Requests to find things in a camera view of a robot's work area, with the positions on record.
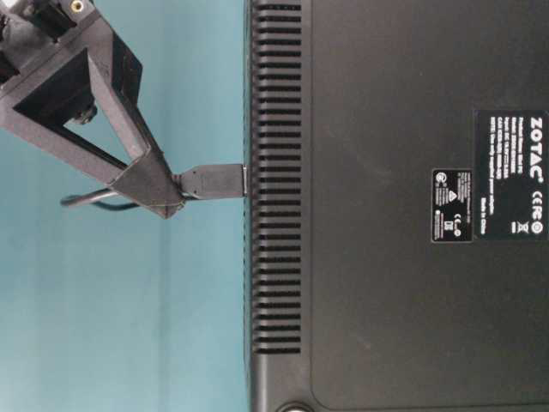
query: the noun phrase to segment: ventilation grille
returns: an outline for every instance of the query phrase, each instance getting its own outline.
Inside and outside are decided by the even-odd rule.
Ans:
[[[301,1],[252,7],[252,348],[301,352]]]

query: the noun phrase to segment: zotac label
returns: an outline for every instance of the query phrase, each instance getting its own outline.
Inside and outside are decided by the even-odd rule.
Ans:
[[[546,112],[476,113],[476,239],[548,239],[548,150]]]

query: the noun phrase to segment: teal surface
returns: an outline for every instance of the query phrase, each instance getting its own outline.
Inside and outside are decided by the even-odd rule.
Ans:
[[[96,0],[176,172],[242,161],[242,2]],[[104,118],[78,130],[120,153]],[[0,138],[0,411],[245,411],[243,202],[62,210],[98,184]]]

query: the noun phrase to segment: product label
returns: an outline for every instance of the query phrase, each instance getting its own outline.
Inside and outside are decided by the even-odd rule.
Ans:
[[[476,113],[476,239],[547,240],[548,136],[543,111]]]
[[[432,241],[473,238],[472,175],[469,170],[437,169],[432,174]]]

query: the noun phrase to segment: black cable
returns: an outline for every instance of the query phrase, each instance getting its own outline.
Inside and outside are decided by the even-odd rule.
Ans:
[[[102,189],[100,191],[94,191],[87,195],[72,195],[64,197],[61,200],[61,206],[64,208],[76,208],[85,204],[91,204],[97,208],[108,210],[110,212],[124,212],[125,210],[139,208],[137,203],[124,203],[124,204],[110,204],[101,202],[103,199],[109,197],[118,196],[118,193],[111,189]]]

